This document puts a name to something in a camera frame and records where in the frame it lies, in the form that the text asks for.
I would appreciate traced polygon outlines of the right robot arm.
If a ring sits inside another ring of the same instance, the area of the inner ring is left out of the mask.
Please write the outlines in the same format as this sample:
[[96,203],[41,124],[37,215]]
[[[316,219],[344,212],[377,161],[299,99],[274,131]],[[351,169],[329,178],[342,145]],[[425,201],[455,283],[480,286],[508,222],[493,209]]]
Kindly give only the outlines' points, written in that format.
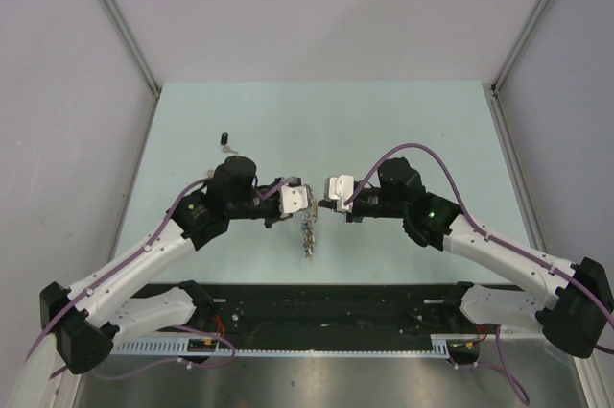
[[383,161],[377,175],[378,186],[369,188],[348,175],[328,178],[321,205],[347,223],[398,219],[418,246],[469,259],[516,287],[497,291],[457,284],[442,308],[450,330],[506,325],[540,332],[577,358],[593,353],[613,312],[613,294],[599,262],[585,257],[575,263],[506,238],[472,219],[459,204],[428,191],[405,158]]

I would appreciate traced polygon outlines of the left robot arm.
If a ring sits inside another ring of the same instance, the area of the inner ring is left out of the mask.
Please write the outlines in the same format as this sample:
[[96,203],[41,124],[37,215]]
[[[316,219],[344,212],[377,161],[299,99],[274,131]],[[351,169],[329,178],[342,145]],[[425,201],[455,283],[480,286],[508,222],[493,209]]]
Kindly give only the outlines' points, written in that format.
[[261,220],[266,228],[310,205],[297,177],[260,186],[255,163],[231,156],[209,178],[189,184],[159,226],[127,252],[68,287],[56,282],[39,295],[42,334],[56,339],[64,367],[73,374],[100,365],[120,343],[175,326],[215,327],[212,297],[194,280],[163,294],[135,293],[171,264],[224,234],[234,220]]

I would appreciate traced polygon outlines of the steel disc keyring holder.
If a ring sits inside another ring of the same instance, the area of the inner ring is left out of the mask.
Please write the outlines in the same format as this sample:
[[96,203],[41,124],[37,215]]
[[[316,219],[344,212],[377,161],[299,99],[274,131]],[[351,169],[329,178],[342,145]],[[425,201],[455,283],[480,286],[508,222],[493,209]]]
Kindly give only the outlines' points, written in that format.
[[315,224],[318,220],[318,207],[311,206],[300,215],[300,227],[302,231],[302,249],[305,258],[312,261],[316,246]]

